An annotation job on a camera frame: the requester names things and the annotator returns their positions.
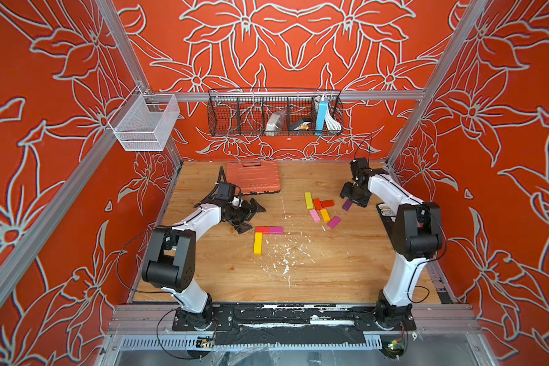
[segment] orange wall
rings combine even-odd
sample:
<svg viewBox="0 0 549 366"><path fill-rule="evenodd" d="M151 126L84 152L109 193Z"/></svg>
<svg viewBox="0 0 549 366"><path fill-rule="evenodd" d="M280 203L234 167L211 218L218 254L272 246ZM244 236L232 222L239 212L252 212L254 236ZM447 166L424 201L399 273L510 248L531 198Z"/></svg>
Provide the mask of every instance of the orange wall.
<svg viewBox="0 0 549 366"><path fill-rule="evenodd" d="M206 92L265 85L422 89L467 2L114 3L154 91ZM378 131L369 150L371 158L381 159L414 101L364 105L344 105L346 130L340 136L287 139L213 138L208 135L206 106L182 103L184 119L177 121L173 137L181 155L192 160L348 160L364 137Z"/></svg>
<svg viewBox="0 0 549 366"><path fill-rule="evenodd" d="M93 0L0 1L0 264L134 83ZM0 364L90 364L128 290L115 262L154 224L174 166L118 143L0 309ZM132 284L146 241L120 258Z"/></svg>
<svg viewBox="0 0 549 366"><path fill-rule="evenodd" d="M441 266L504 365L549 365L549 1L491 1L405 147Z"/></svg>

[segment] wooden tabletop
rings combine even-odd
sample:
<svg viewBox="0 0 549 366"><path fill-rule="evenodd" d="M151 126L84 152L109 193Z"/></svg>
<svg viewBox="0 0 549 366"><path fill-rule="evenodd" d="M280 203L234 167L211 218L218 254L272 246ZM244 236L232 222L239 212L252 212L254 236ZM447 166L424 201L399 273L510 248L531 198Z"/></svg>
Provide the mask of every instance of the wooden tabletop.
<svg viewBox="0 0 549 366"><path fill-rule="evenodd" d="M213 188L220 165L186 162L171 198L163 224L181 221L193 205ZM351 180L348 163L279 162L281 192L245 196L266 209L250 221L253 226L282 226L284 235L264 235L262 255L253 254L254 229L239 235L220 223L197 238L196 280L214 301L375 303L386 285L395 252L372 196L366 209L352 205L346 212L339 193ZM313 198L333 200L328 209L341 222L330 229L314 223L304 192ZM430 289L425 303L440 303L423 270L419 285ZM142 291L155 289L147 282ZM425 297L417 289L414 300ZM141 294L135 301L171 301L168 294Z"/></svg>

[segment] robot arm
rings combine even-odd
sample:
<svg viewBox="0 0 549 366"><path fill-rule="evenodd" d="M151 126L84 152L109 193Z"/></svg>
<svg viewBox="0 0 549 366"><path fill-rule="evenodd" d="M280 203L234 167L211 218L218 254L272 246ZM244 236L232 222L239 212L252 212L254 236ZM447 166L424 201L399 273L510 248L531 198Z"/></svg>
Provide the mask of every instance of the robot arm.
<svg viewBox="0 0 549 366"><path fill-rule="evenodd" d="M236 186L225 180L223 167L213 190L195 205L195 211L170 227L153 230L142 265L142 279L171 294L182 305L195 328L211 323L211 296L193 278L196 267L196 241L211 227L227 221L242 234L252 228L247 223L266 210L255 199L244 201ZM175 255L165 251L175 250Z"/></svg>
<svg viewBox="0 0 549 366"><path fill-rule="evenodd" d="M411 299L425 264L441 249L441 210L400 187L383 169L370 169L365 158L350 163L354 183L346 182L340 197L366 207L376 194L396 212L390 242L395 263L376 303L379 324L394 326L410 315Z"/></svg>

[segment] purple block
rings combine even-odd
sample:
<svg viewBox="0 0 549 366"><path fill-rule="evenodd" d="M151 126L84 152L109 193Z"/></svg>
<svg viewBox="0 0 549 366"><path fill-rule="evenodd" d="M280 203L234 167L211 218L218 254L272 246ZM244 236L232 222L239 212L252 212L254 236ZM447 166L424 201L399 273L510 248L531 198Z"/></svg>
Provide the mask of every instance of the purple block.
<svg viewBox="0 0 549 366"><path fill-rule="evenodd" d="M350 201L350 199L347 199L344 202L344 205L342 206L342 209L344 209L345 211L348 211L350 209L350 207L352 207L352 201Z"/></svg>
<svg viewBox="0 0 549 366"><path fill-rule="evenodd" d="M327 223L327 225L330 227L330 228L334 228L337 226L337 224L339 224L339 222L342 221L342 219L340 219L339 217L334 217L331 219L331 221L329 223Z"/></svg>
<svg viewBox="0 0 549 366"><path fill-rule="evenodd" d="M269 230L269 234L278 234L283 235L285 233L282 226L271 226L271 229Z"/></svg>

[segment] plastic bag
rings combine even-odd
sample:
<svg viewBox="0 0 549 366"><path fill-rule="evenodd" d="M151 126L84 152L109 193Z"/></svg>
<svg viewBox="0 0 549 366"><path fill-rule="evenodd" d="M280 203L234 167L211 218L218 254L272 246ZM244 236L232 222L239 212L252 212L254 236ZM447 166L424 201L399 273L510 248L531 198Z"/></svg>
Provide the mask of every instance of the plastic bag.
<svg viewBox="0 0 549 366"><path fill-rule="evenodd" d="M278 132L283 129L286 116L287 113L285 111L272 113L269 121L266 122L266 129L264 134L266 136L276 136Z"/></svg>

